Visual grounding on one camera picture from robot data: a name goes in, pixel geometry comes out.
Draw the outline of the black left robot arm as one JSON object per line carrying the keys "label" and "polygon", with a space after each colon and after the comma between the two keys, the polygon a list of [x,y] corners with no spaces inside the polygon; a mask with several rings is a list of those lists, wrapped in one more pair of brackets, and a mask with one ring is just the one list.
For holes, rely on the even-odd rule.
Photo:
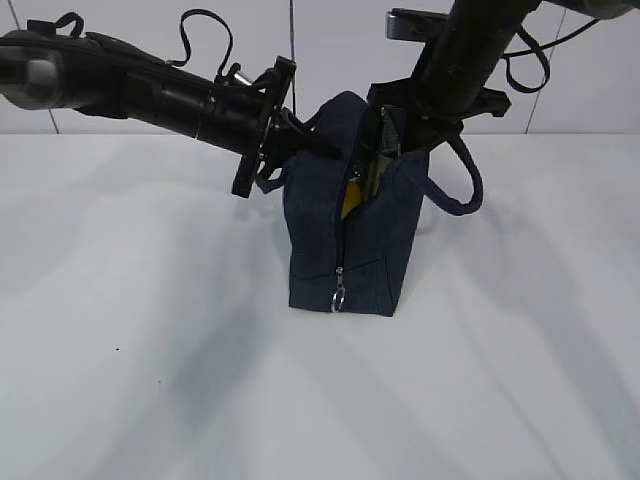
{"label": "black left robot arm", "polygon": [[15,30],[1,39],[1,93],[11,104],[134,119],[235,152],[241,160],[231,191],[240,197],[249,196],[257,175],[270,176],[299,150],[340,157],[285,107],[294,71],[279,57],[245,85],[232,74],[209,81],[94,32]]}

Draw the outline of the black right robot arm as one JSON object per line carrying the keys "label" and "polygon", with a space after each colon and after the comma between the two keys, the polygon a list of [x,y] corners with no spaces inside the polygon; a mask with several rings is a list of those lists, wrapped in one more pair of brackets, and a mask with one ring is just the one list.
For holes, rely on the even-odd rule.
{"label": "black right robot arm", "polygon": [[546,52],[569,35],[541,44],[523,27],[537,1],[456,1],[446,14],[394,8],[386,14],[390,40],[420,43],[407,78],[370,87],[372,138],[379,149],[410,151],[458,136],[465,120],[503,117],[511,103],[486,83],[500,62],[533,55],[551,77]]}

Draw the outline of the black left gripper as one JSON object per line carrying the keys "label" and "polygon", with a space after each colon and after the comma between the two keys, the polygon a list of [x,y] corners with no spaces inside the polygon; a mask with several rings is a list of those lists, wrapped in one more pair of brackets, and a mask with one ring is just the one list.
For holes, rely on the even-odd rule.
{"label": "black left gripper", "polygon": [[[231,193],[248,198],[264,157],[262,152],[269,130],[280,115],[284,101],[296,72],[296,63],[286,57],[277,56],[272,67],[267,69],[249,90],[259,103],[257,119],[250,125],[249,143],[242,152]],[[320,119],[317,112],[310,119],[301,121],[293,112],[284,111],[285,146],[293,153],[305,150],[323,158],[340,160],[341,150],[315,131]]]}

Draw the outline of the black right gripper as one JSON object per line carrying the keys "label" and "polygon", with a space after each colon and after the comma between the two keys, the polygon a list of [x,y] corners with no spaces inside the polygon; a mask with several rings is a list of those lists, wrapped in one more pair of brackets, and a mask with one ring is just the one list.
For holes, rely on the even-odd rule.
{"label": "black right gripper", "polygon": [[404,111],[404,122],[398,127],[403,150],[437,146],[437,139],[443,142],[459,135],[464,120],[482,114],[501,118],[510,108],[510,100],[505,92],[486,87],[482,87],[464,108],[453,108],[451,98],[439,106],[435,100],[428,99],[426,90],[411,78],[372,84],[367,102],[374,110],[385,108]]}

